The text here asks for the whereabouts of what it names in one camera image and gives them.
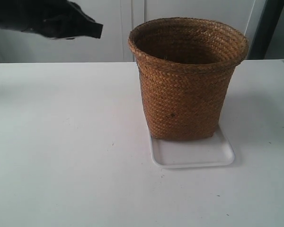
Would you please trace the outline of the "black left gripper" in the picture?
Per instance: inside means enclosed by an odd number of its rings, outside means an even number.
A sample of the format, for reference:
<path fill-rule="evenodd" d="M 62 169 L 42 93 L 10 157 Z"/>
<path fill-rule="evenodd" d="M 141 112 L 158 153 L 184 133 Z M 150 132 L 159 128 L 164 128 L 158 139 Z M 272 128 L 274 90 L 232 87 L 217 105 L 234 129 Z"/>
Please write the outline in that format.
<path fill-rule="evenodd" d="M 56 40 L 80 36 L 100 39 L 103 24 L 70 0 L 0 0 L 0 29 Z"/>

